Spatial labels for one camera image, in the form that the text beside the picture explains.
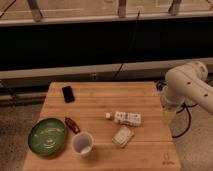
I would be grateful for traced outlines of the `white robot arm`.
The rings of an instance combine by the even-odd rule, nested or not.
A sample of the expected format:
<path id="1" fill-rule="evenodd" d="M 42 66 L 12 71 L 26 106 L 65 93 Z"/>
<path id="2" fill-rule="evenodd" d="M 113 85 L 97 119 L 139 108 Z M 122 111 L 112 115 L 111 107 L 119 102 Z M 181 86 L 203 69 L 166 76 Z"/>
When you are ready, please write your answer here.
<path id="1" fill-rule="evenodd" d="M 177 109 L 189 99 L 213 115 L 213 87 L 206 83 L 208 69 L 193 61 L 176 66 L 165 74 L 166 85 L 160 92 L 163 123 L 169 125 Z"/>

